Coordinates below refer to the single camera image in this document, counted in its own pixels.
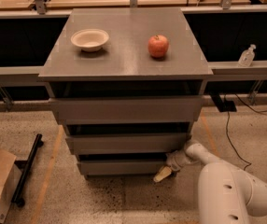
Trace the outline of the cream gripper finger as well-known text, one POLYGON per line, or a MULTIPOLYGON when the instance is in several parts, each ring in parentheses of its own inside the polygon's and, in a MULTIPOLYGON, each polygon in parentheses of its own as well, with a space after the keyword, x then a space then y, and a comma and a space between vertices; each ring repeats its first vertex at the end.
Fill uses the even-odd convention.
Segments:
POLYGON ((166 177, 168 177, 172 173, 172 169, 169 166, 163 166, 157 174, 153 177, 153 181, 159 183, 163 181, 166 177))

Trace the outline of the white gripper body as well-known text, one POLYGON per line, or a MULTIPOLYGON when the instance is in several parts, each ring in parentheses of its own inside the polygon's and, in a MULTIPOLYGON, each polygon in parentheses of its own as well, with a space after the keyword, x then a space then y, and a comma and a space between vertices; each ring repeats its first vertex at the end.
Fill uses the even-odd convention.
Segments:
POLYGON ((166 165, 170 167, 173 172, 178 172, 189 162, 190 158, 186 155, 185 151, 177 150, 167 155, 166 165))

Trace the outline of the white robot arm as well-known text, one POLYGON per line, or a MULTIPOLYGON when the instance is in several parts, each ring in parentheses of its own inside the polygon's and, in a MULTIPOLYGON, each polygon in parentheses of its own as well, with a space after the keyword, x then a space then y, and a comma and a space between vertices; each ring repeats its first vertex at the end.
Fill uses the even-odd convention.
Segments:
POLYGON ((197 161, 204 166, 198 180, 200 224, 250 224, 251 217, 267 216, 267 183, 212 154, 196 140, 168 154, 154 180, 160 182, 197 161))

